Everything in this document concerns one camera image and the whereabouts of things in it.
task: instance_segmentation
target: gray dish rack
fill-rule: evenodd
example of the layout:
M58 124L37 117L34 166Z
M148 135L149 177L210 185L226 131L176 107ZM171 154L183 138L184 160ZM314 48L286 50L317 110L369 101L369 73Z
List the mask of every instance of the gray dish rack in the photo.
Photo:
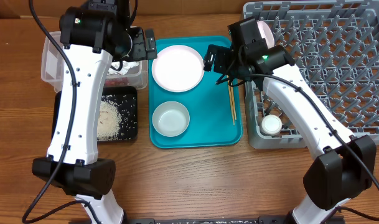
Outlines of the gray dish rack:
M379 0L249 2L243 17L265 21L295 58L308 85L356 136L379 145ZM246 83L249 143L257 149L305 147L279 105ZM262 117L283 122L279 136L260 132Z

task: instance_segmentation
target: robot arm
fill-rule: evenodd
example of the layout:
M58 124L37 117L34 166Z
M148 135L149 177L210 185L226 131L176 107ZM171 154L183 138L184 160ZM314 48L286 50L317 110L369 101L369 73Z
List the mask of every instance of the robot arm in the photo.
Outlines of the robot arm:
M316 97L303 79L297 65L290 66L287 64L279 67L273 70L273 75L301 87L316 103L330 124L337 130L340 137L346 143L351 141L350 136L353 134L351 130L336 121L335 117L333 117ZM314 160L325 154L327 147L335 149L341 146L341 143L330 134L330 130L326 127L326 124L321 120L312 105L299 92L295 91L295 89L278 80L265 78L263 90L269 97L277 102L296 129L301 133ZM349 200L349 198L345 198L334 207L341 206ZM293 223L320 224L330 215L333 209L334 208L325 210L319 208L311 200L310 196L307 195L301 204L293 210L291 217L289 217Z
M157 57L152 30L130 27L129 1L91 0L85 8L71 7L60 19L64 53L76 83L64 63L63 88L52 142L47 157L34 159L33 174L48 181L62 155L72 107L72 85L77 89L75 119L69 147L52 185L76 200L91 204L102 223L125 223L125 213L111 190L115 162L98 158L96 129L106 74L112 61L140 61ZM96 220L86 205L91 222Z
M335 207L370 188L372 180L332 134L316 108L372 173L376 145L368 136L355 138L351 130L336 120L308 87L290 54L280 45L271 46L274 41L270 39L273 35L268 25L251 17L228 26L228 29L231 48L209 45L204 70L211 71L214 65L214 72L222 74L217 84L229 81L232 85L234 78L241 80L239 85L254 82L278 103L299 130L314 163L303 179L307 196L289 213L286 223L320 224Z

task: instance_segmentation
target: black tray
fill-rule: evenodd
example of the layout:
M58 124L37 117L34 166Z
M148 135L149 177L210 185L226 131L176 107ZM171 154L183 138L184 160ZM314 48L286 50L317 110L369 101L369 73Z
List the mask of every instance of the black tray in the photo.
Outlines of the black tray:
M52 123L52 137L54 136L57 125L60 97L62 92L55 96L54 104L54 121ZM132 86L105 88L102 92L102 101L105 96L109 97L108 101L114 101L118 104L117 109L121 114L120 131L117 139L113 141L127 141L137 138L138 135L138 96L137 90Z

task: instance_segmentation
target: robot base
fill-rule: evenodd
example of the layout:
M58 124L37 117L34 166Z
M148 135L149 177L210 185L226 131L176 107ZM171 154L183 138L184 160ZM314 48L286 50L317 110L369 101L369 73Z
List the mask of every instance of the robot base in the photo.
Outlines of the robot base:
M152 218L132 219L128 220L128 224L290 224L285 222L285 215L277 216L261 216L259 218L244 219L204 219L204 220L154 220ZM69 224L91 224L91 220L87 222L70 222ZM345 224L343 217L333 217L327 224Z

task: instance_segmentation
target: clear plastic container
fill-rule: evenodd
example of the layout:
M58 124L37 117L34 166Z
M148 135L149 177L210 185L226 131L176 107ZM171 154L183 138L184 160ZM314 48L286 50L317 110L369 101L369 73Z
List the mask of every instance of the clear plastic container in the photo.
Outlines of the clear plastic container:
M51 36L59 43L60 32L51 32ZM105 88L116 86L133 86L141 90L147 85L148 63L147 60L140 61L138 66L130 68L124 75L107 75ZM62 90L63 83L63 58L57 49L45 38L42 52L41 79L51 84L55 92Z

